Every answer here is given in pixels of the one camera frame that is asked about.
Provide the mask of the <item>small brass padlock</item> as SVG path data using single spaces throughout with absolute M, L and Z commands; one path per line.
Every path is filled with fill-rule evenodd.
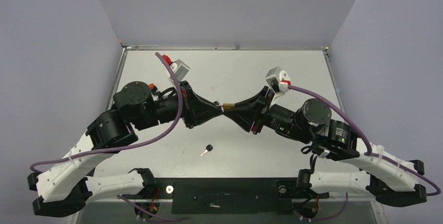
M 219 103 L 218 101 L 215 101 L 214 104 L 217 107 L 220 107 L 223 111 L 230 110 L 236 107 L 235 103 Z

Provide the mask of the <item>black-headed key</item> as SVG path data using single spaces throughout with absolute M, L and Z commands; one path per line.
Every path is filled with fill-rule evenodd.
M 209 144 L 209 145 L 207 145 L 205 147 L 205 150 L 200 154 L 200 156 L 203 156 L 203 155 L 205 155 L 206 153 L 208 153 L 208 152 L 210 152 L 212 150 L 213 150 L 213 146 L 211 144 Z

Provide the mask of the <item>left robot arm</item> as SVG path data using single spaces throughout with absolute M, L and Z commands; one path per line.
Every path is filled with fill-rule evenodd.
M 117 195 L 149 198 L 158 185 L 148 168 L 134 168 L 123 175 L 92 177 L 89 173 L 101 162 L 138 140 L 137 130 L 181 119 L 187 128 L 222 115 L 220 105 L 195 94 L 188 82 L 180 90 L 169 88 L 153 93 L 151 86 L 134 81 L 114 97 L 110 110 L 101 113 L 61 163 L 45 172 L 33 172 L 27 180 L 38 193 L 33 201 L 37 216 L 66 217 L 87 204 Z

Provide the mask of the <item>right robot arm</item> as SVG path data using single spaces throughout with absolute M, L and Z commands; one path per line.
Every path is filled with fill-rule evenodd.
M 223 113 L 247 132 L 258 134 L 263 127 L 277 135 L 304 144 L 303 153 L 314 159 L 329 159 L 357 168 L 356 172 L 320 172 L 313 163 L 299 171 L 295 191 L 301 196 L 348 193 L 373 196 L 377 202 L 406 207 L 427 200 L 426 188 L 418 177 L 424 173 L 419 160 L 404 161 L 387 154 L 382 146 L 367 147 L 347 123 L 332 119 L 331 108 L 311 98 L 292 111 L 272 104 L 274 94 L 264 87 L 256 96 L 224 104 Z

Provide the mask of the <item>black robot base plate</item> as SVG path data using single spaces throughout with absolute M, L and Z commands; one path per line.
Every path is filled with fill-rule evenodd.
M 147 194 L 127 195 L 136 201 L 172 201 L 171 213 L 178 214 L 291 214 L 293 205 L 312 206 L 329 193 L 296 189 L 296 178 L 157 178 Z M 220 205 L 205 208 L 203 203 Z

